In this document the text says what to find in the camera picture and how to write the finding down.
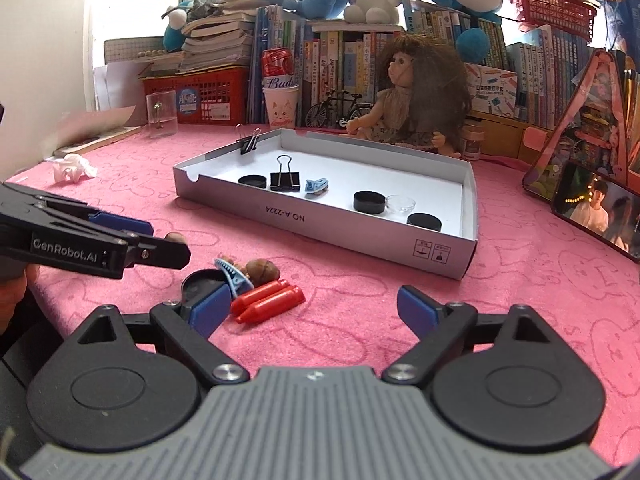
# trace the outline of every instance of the small jar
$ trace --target small jar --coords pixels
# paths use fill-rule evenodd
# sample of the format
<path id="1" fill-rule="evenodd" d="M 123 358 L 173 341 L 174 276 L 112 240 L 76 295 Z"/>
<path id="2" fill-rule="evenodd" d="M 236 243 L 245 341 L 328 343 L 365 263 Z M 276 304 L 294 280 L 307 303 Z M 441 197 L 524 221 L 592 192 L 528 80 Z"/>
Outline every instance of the small jar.
<path id="1" fill-rule="evenodd" d="M 465 120 L 462 128 L 462 158 L 465 160 L 478 160 L 480 148 L 484 140 L 484 128 L 477 121 Z"/>

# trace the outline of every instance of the red crayon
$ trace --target red crayon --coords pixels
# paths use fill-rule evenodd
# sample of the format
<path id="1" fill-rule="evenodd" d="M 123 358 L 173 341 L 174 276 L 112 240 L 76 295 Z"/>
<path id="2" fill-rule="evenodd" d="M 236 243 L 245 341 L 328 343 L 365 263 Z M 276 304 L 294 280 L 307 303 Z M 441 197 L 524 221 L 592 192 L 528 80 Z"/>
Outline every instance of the red crayon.
<path id="1" fill-rule="evenodd" d="M 252 290 L 241 294 L 231 302 L 231 315 L 233 317 L 240 316 L 252 303 L 264 300 L 264 298 L 268 298 L 288 286 L 289 282 L 287 280 L 277 280 L 252 288 Z"/>
<path id="2" fill-rule="evenodd" d="M 238 323 L 262 323 L 272 317 L 284 314 L 305 302 L 305 295 L 297 285 L 291 285 L 264 300 L 252 303 L 236 321 Z"/>

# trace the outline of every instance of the metal screw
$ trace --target metal screw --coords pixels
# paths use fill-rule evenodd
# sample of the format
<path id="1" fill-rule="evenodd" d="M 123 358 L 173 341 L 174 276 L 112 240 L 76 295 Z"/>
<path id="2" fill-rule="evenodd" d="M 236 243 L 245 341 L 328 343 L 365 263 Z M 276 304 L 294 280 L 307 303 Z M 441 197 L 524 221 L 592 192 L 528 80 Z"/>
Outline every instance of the metal screw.
<path id="1" fill-rule="evenodd" d="M 320 371 L 320 370 L 315 370 L 309 374 L 306 375 L 306 378 L 309 379 L 310 381 L 319 381 L 320 379 L 324 378 L 324 374 Z"/>
<path id="2" fill-rule="evenodd" d="M 231 363 L 218 365 L 213 369 L 213 376 L 220 381 L 237 381 L 242 377 L 242 367 Z"/>
<path id="3" fill-rule="evenodd" d="M 411 379 L 415 379 L 418 370 L 413 365 L 396 363 L 395 365 L 391 365 L 386 373 L 396 381 L 410 381 Z"/>

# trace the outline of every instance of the blue hair clip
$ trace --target blue hair clip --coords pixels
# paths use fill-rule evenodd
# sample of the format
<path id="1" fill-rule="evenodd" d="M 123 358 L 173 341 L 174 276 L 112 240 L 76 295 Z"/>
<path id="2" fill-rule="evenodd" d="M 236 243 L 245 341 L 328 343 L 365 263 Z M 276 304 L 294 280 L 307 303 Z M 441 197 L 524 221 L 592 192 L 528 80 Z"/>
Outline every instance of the blue hair clip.
<path id="1" fill-rule="evenodd" d="M 244 294 L 245 292 L 254 288 L 254 284 L 249 281 L 249 279 L 238 269 L 236 269 L 229 262 L 223 260 L 222 258 L 216 258 L 213 260 L 216 268 L 221 270 L 225 275 L 226 282 L 231 289 L 231 295 L 235 298 L 238 297 L 239 294 Z"/>

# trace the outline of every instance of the grid board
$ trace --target grid board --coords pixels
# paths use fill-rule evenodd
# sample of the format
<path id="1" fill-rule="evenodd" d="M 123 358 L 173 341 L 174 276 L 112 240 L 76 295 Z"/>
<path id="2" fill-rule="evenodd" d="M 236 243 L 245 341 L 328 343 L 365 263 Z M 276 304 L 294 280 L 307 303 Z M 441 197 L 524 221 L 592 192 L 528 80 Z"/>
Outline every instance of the grid board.
<path id="1" fill-rule="evenodd" d="M 163 48 L 162 36 L 107 40 L 104 42 L 104 63 L 131 61 L 138 58 L 139 52 L 161 50 Z"/>

